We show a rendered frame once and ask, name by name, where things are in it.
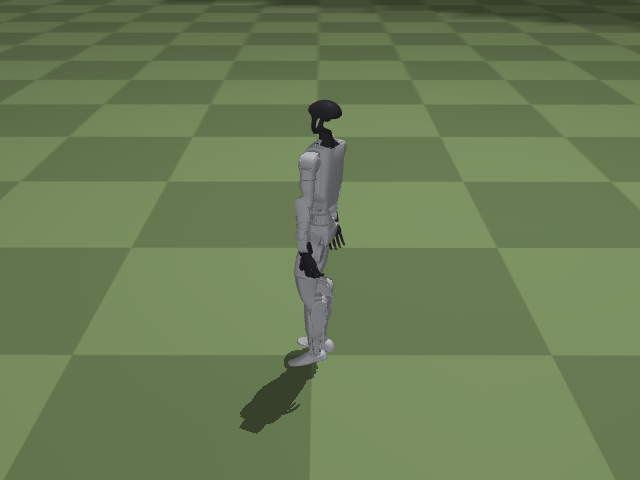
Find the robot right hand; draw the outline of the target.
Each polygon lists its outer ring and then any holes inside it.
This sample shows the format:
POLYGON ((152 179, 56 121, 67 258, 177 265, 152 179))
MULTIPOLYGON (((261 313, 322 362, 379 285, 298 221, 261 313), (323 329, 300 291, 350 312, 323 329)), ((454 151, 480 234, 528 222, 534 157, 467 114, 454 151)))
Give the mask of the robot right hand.
MULTIPOLYGON (((335 220, 335 222, 338 222, 338 221, 339 221, 339 220, 338 220, 338 213, 337 213, 337 219, 335 220)), ((338 234, 339 234, 339 236, 340 236, 340 239, 341 239, 341 241, 342 241, 343 245, 345 246, 345 243, 344 243, 344 240, 343 240, 343 237, 342 237, 342 233, 341 233, 341 228, 340 228, 339 224, 338 224, 338 229, 337 229, 337 232, 336 232, 336 235, 335 235, 335 236, 336 236, 337 244, 338 244, 339 248, 341 248, 341 245, 340 245, 340 242, 339 242, 338 234)), ((335 238, 332 240, 332 242, 333 242, 333 246, 334 246, 335 250, 337 250, 336 243, 335 243, 335 238)), ((330 248, 330 250, 332 250, 331 243, 329 243, 329 248, 330 248)))

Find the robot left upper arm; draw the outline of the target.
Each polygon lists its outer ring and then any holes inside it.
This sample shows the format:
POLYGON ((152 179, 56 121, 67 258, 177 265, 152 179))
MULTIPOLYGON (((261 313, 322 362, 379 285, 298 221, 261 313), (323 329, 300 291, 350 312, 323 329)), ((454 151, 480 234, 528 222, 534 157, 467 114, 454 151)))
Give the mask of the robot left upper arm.
POLYGON ((314 201, 316 172, 320 167, 320 152, 310 150, 302 154, 298 166, 300 171, 300 189, 302 192, 302 196, 298 199, 305 200, 310 211, 314 201))

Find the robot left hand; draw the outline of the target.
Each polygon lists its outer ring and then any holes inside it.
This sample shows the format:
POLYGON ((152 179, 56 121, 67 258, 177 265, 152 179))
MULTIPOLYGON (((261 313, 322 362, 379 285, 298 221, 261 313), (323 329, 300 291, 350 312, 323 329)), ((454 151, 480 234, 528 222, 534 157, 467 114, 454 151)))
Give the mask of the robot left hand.
POLYGON ((307 250, 308 250, 308 253, 299 252, 301 256, 300 265, 299 265, 300 270, 301 271, 304 270, 306 277, 311 277, 315 279, 315 278, 319 278, 320 276, 324 276, 325 274, 320 273, 319 269, 317 268, 316 261, 311 256, 311 254, 313 253, 313 250, 310 242, 307 243, 307 250))

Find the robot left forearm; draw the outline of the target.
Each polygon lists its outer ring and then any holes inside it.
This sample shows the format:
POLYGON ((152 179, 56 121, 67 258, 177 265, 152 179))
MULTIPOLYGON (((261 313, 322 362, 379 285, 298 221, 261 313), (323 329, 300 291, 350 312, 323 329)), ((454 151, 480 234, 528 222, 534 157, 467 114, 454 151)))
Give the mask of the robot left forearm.
POLYGON ((300 253, 308 253, 307 243, 311 243, 310 222, 312 221, 312 216, 309 214, 307 202, 303 199, 298 199, 294 203, 294 208, 297 221, 296 240, 298 242, 298 251, 300 253))

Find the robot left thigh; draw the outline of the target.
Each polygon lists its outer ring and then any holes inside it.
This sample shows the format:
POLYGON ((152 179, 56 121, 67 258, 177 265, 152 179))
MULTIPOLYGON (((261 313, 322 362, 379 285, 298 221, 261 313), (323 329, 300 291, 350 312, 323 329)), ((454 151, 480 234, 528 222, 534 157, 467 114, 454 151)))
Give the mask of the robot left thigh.
MULTIPOLYGON (((311 256, 316 261, 316 264, 321 263, 324 256, 324 252, 325 252, 325 245, 323 245, 324 240, 322 236, 313 234, 310 241, 311 241, 312 250, 313 250, 313 253, 311 254, 311 256)), ((306 277, 304 270, 303 271, 300 270, 299 268, 300 258, 301 256, 298 251, 296 262, 295 262, 295 281, 296 281, 296 286, 297 286, 299 295, 303 303, 305 304, 305 306, 309 311, 311 310, 314 304, 314 301, 319 299, 325 300, 328 305, 328 301, 326 297, 322 293, 316 292, 318 278, 314 279, 311 277, 306 277)))

